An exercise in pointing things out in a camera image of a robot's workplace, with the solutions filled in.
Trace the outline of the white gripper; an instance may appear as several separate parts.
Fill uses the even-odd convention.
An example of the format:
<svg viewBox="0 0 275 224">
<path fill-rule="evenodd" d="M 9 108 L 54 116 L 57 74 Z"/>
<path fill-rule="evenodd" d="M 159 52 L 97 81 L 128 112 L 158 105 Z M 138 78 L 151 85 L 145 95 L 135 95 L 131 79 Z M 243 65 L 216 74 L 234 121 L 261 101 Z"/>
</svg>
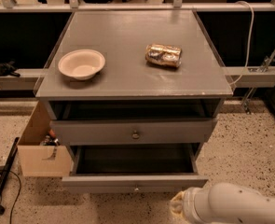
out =
<svg viewBox="0 0 275 224">
<path fill-rule="evenodd" d="M 211 220 L 208 195 L 207 189 L 180 191 L 170 200 L 170 211 L 175 217 L 184 217 L 190 224 L 208 224 Z"/>
</svg>

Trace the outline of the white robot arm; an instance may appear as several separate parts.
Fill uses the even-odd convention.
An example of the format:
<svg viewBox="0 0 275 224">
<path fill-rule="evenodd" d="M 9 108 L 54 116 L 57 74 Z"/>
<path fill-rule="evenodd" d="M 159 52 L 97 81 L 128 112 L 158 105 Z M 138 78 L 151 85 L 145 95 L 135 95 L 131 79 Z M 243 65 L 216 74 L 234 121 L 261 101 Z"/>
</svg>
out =
<svg viewBox="0 0 275 224">
<path fill-rule="evenodd" d="M 170 210 L 189 224 L 275 224 L 275 198 L 230 183 L 180 191 Z"/>
</svg>

